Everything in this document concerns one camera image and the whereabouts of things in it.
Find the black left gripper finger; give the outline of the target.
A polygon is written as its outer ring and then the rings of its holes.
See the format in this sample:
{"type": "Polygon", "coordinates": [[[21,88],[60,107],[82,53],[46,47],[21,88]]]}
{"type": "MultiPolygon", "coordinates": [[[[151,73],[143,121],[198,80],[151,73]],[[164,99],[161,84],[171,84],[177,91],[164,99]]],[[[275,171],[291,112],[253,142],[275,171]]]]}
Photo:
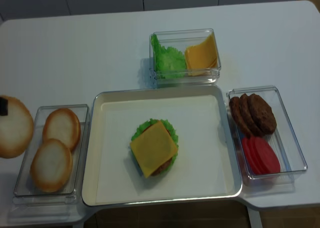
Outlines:
{"type": "Polygon", "coordinates": [[[0,97],[0,116],[8,115],[8,100],[0,97]]]}

